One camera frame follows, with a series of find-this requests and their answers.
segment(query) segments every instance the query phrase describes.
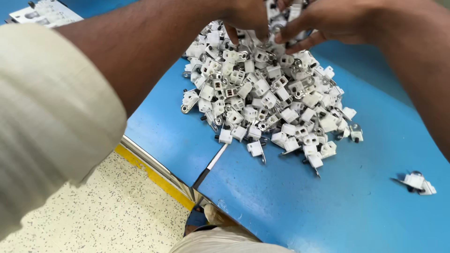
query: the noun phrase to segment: beige sleeve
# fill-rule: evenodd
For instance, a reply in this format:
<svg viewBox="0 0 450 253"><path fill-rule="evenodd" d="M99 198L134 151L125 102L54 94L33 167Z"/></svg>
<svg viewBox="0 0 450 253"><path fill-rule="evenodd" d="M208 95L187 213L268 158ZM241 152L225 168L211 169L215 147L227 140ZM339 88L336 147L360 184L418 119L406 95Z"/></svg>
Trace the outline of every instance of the beige sleeve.
<svg viewBox="0 0 450 253"><path fill-rule="evenodd" d="M119 143L126 112L93 63L57 32L0 26L0 240Z"/></svg>

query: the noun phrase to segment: blue table surface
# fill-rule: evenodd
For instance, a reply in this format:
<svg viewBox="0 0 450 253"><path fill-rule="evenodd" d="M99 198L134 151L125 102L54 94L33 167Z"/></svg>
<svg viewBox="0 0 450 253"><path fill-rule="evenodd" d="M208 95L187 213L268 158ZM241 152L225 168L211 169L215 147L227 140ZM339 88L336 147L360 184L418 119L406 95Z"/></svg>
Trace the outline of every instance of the blue table surface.
<svg viewBox="0 0 450 253"><path fill-rule="evenodd" d="M234 140L198 190L263 242L297 252L450 252L449 163L383 58L337 42L313 55L334 68L364 142L336 142L320 179L302 154L279 157L269 144L263 166ZM389 179L413 170L437 194L411 194Z"/></svg>

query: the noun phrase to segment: hand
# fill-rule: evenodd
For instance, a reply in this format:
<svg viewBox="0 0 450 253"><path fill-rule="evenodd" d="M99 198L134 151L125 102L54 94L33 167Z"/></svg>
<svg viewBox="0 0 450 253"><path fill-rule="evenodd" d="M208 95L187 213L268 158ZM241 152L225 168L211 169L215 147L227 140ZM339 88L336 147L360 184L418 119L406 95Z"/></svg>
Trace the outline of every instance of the hand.
<svg viewBox="0 0 450 253"><path fill-rule="evenodd" d="M232 9L222 18L233 44L239 43L236 28L255 30L259 40L265 41L269 34L267 11L263 0L231 0Z"/></svg>
<svg viewBox="0 0 450 253"><path fill-rule="evenodd" d="M279 0L279 7L287 6L289 0ZM292 54L308 49L326 40L339 40L346 44L369 43L372 24L377 10L392 4L384 0L317 0L291 21L277 35L275 42L284 43L299 32L317 29L318 32L286 50Z"/></svg>

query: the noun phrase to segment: yellow edge strip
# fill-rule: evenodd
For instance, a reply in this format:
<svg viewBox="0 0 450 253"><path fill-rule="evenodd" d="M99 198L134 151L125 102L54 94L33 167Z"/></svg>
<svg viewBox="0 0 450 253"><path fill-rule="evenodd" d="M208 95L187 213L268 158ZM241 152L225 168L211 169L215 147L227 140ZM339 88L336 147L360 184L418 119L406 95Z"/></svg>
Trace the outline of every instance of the yellow edge strip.
<svg viewBox="0 0 450 253"><path fill-rule="evenodd" d="M153 169L143 163L139 158L137 158L133 153L128 151L122 145L118 145L114 151L119 153L123 158L125 158L129 163L137 166L140 169L143 169L147 172L148 178L157 184L161 189L167 192L170 196L172 196L176 201L182 204L189 211L194 207L194 202L192 202L189 198L187 198L184 194L182 194L179 190L177 190L173 185L167 182L164 178L162 178L158 173L156 173Z"/></svg>

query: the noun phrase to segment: speckled floor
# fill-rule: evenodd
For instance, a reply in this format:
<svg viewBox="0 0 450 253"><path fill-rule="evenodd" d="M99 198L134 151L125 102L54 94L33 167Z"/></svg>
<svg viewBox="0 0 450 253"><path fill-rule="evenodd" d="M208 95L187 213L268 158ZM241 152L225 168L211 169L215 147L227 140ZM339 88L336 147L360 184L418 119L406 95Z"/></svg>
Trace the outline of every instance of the speckled floor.
<svg viewBox="0 0 450 253"><path fill-rule="evenodd" d="M189 211L147 173L112 153L76 189L64 185L0 242L0 253L165 253L179 241Z"/></svg>

